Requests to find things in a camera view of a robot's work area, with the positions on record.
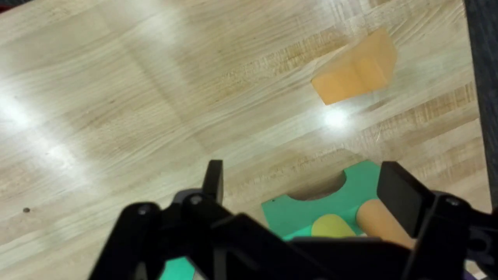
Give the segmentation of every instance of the yellow ball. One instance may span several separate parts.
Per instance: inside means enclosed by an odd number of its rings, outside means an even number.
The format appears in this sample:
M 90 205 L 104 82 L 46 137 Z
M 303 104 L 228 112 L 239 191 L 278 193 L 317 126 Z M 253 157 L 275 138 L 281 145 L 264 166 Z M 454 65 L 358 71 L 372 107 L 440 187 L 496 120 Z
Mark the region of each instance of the yellow ball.
M 311 225 L 312 236 L 344 238 L 354 236 L 354 232 L 337 215 L 325 215 L 316 219 Z

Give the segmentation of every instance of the wood grain surface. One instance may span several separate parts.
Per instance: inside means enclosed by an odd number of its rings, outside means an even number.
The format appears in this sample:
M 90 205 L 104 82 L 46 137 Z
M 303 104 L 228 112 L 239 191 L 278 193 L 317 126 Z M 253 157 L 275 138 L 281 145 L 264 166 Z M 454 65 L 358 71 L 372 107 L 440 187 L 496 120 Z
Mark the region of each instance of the wood grain surface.
M 393 79 L 323 106 L 312 75 L 378 26 Z M 0 278 L 85 278 L 124 205 L 168 205 L 214 157 L 224 205 L 258 221 L 362 159 L 488 210 L 462 1 L 35 0 L 0 15 Z

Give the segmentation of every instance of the wooden table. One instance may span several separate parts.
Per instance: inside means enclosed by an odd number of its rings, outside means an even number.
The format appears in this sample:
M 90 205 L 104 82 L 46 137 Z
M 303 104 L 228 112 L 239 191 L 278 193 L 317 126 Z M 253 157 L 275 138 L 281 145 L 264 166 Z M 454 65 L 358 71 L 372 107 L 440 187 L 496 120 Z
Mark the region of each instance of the wooden table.
M 382 25 L 393 81 L 323 106 L 316 70 Z M 124 205 L 168 205 L 213 157 L 258 221 L 362 159 L 490 208 L 459 0 L 34 0 L 0 15 L 0 143 L 9 280 L 84 278 Z

